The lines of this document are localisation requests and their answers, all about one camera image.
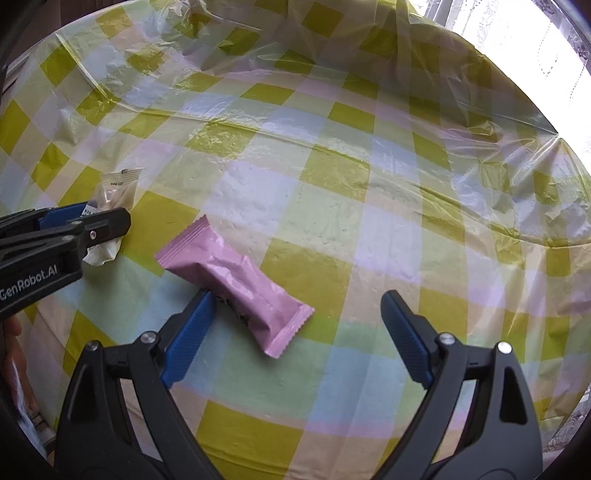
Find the person's arm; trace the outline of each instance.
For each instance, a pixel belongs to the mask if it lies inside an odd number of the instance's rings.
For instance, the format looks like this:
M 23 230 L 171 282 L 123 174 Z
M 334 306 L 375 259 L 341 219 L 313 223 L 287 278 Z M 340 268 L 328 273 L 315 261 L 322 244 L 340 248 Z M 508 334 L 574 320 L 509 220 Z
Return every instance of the person's arm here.
M 33 388 L 29 383 L 27 377 L 27 359 L 22 351 L 21 345 L 18 343 L 17 337 L 22 333 L 22 327 L 18 319 L 14 316 L 2 323 L 4 327 L 4 342 L 6 346 L 6 357 L 0 365 L 0 372 L 4 381 L 9 386 L 12 392 L 12 399 L 17 401 L 17 383 L 14 378 L 14 369 L 12 364 L 16 365 L 18 377 L 21 381 L 22 392 L 25 403 L 33 412 L 37 411 L 37 403 L 35 402 L 35 395 Z

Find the white candy wrapper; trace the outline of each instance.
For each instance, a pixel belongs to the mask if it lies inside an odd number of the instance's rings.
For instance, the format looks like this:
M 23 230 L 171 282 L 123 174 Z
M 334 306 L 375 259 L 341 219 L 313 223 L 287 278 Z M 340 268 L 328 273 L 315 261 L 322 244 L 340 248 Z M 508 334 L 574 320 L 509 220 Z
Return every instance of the white candy wrapper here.
M 96 186 L 92 198 L 82 212 L 82 216 L 123 207 L 128 212 L 134 205 L 135 190 L 143 168 L 121 170 L 100 174 L 100 183 Z M 99 267 L 114 260 L 121 247 L 121 238 L 115 238 L 88 249 L 84 261 Z

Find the metal screw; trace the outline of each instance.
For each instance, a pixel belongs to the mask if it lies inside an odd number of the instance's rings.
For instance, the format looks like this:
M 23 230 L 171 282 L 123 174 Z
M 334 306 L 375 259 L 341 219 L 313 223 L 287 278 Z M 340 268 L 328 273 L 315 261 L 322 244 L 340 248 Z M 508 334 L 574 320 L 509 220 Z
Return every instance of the metal screw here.
M 443 345 L 453 345 L 456 343 L 456 338 L 451 333 L 443 332 L 439 334 L 439 341 Z
M 511 344 L 507 342 L 499 342 L 499 344 L 496 347 L 499 349 L 501 353 L 511 353 L 511 351 L 513 350 Z
M 154 343 L 156 340 L 156 332 L 144 332 L 139 339 L 142 343 Z
M 98 340 L 91 340 L 90 342 L 88 342 L 84 348 L 86 348 L 88 351 L 90 352 L 94 352 L 97 348 L 99 347 L 99 342 Z

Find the pink candy wrapper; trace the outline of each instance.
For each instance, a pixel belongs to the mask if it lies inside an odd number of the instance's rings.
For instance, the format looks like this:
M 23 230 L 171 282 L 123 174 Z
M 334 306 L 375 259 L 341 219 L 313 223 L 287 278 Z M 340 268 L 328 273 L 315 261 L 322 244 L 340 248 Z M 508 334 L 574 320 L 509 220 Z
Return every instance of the pink candy wrapper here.
M 240 255 L 214 232 L 207 217 L 189 225 L 155 256 L 161 267 L 229 300 L 246 317 L 263 351 L 279 358 L 314 309 Z

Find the plastic tablecloth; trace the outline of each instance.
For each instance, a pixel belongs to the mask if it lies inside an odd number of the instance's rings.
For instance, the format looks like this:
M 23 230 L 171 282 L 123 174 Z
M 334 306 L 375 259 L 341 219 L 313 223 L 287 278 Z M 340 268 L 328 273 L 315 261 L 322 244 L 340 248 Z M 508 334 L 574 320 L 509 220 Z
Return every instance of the plastic tablecloth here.
M 57 31 L 2 102 L 0 213 L 138 166 L 118 258 L 21 314 L 50 423 L 88 340 L 186 305 L 197 287 L 154 253 L 204 213 L 316 309 L 273 360 L 220 306 L 173 388 L 229 480 L 370 478 L 423 396 L 380 320 L 391 288 L 439 331 L 511 342 L 545 439 L 589 383 L 590 177 L 500 70 L 403 0 L 134 0 Z

